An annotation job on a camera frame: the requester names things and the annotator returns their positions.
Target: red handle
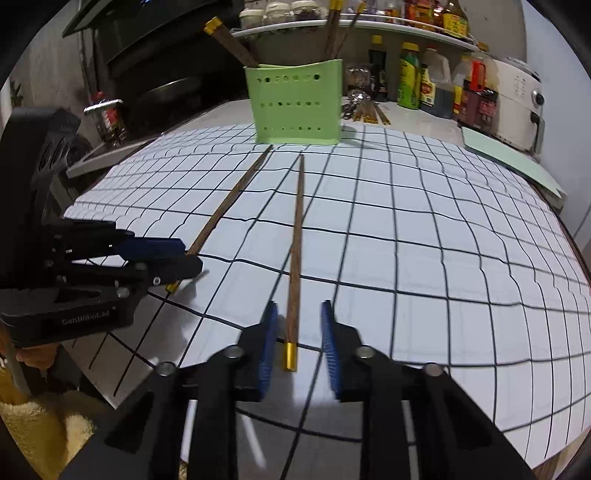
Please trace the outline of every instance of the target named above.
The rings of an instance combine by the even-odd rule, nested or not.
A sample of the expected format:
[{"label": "red handle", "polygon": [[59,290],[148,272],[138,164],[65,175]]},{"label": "red handle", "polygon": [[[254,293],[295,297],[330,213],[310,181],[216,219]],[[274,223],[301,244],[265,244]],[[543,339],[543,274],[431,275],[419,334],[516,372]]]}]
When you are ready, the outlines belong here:
[{"label": "red handle", "polygon": [[[480,67],[482,67],[482,77],[480,76]],[[470,81],[470,90],[481,92],[484,90],[486,79],[486,65],[479,60],[472,60],[472,80]]]}]

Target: grid sheet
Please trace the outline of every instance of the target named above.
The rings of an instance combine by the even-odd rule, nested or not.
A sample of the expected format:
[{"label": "grid sheet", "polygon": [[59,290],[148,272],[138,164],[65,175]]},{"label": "grid sheet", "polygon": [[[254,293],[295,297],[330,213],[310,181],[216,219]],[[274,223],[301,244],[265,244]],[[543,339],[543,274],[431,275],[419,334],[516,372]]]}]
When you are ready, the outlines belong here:
[{"label": "grid sheet", "polygon": [[[189,246],[265,147],[253,125],[162,136],[66,216]],[[525,180],[464,148],[367,125],[343,127],[334,147],[276,145],[205,243],[203,278],[173,296],[152,289],[127,329],[66,342],[109,401],[158,362],[191,365],[234,343],[269,299],[285,314],[300,152],[298,371],[277,364],[265,401],[239,406],[243,478],[358,478],[361,407],[329,388],[326,299],[364,343],[444,365],[531,466],[591,423],[589,285],[554,213]]]}]

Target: green bottle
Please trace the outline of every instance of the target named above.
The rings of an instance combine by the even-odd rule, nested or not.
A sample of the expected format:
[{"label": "green bottle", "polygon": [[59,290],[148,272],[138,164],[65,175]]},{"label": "green bottle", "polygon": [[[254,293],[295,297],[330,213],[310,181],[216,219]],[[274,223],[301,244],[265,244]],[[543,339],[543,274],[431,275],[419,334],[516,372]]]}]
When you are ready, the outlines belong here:
[{"label": "green bottle", "polygon": [[421,62],[418,59],[418,45],[403,42],[400,54],[400,83],[398,104],[404,108],[418,110],[421,103]]}]

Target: white appliance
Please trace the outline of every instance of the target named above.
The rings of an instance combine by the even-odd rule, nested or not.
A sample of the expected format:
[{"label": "white appliance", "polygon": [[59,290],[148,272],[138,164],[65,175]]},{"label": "white appliance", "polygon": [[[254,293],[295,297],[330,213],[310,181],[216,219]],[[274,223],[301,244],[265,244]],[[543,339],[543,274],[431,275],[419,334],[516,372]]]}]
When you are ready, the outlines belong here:
[{"label": "white appliance", "polygon": [[536,154],[544,136],[541,118],[542,84],[527,63],[507,58],[493,59],[498,77],[499,98],[492,134],[518,150]]}]

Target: white jar lid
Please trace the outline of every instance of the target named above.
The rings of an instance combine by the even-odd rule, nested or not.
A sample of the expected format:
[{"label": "white jar lid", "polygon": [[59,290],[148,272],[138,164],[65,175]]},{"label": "white jar lid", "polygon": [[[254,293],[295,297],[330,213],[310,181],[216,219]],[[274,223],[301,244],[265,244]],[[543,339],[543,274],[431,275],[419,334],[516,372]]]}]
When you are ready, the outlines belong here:
[{"label": "white jar lid", "polygon": [[265,8],[265,12],[290,12],[291,7],[290,4],[286,4],[284,2],[271,2],[267,4],[267,8]]},{"label": "white jar lid", "polygon": [[314,0],[296,0],[295,2],[291,3],[291,7],[293,9],[302,8],[302,7],[318,8],[318,3],[314,2]]},{"label": "white jar lid", "polygon": [[240,12],[238,18],[242,17],[262,17],[265,11],[259,8],[245,8]]}]

